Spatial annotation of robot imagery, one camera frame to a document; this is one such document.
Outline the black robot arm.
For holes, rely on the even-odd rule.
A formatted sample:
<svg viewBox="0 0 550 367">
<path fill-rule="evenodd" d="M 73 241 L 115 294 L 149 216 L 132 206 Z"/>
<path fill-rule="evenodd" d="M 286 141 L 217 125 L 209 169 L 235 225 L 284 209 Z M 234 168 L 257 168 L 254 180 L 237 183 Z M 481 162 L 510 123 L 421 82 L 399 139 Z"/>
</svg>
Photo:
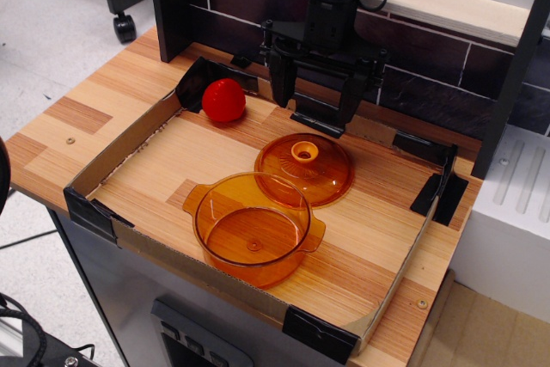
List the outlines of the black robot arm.
<svg viewBox="0 0 550 367">
<path fill-rule="evenodd" d="M 361 38 L 354 28 L 361 0 L 308 0 L 306 18 L 264 21 L 260 53 L 269 70 L 272 98 L 291 118 L 334 138 L 345 132 L 364 95 L 382 86 L 388 51 Z M 298 93 L 299 70 L 342 80 L 339 102 L 332 105 Z"/>
</svg>

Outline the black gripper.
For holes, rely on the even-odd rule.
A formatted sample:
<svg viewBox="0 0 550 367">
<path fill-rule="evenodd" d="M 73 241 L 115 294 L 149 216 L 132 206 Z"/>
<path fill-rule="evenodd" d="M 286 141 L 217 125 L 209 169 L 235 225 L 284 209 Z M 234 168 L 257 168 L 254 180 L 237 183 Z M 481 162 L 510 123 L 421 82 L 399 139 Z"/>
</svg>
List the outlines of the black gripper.
<svg viewBox="0 0 550 367">
<path fill-rule="evenodd" d="M 262 54 L 272 98 L 287 107 L 300 69 L 344 80 L 337 126 L 351 121 L 367 88 L 382 85 L 388 52 L 361 38 L 355 20 L 361 0 L 308 0 L 304 21 L 266 20 Z"/>
</svg>

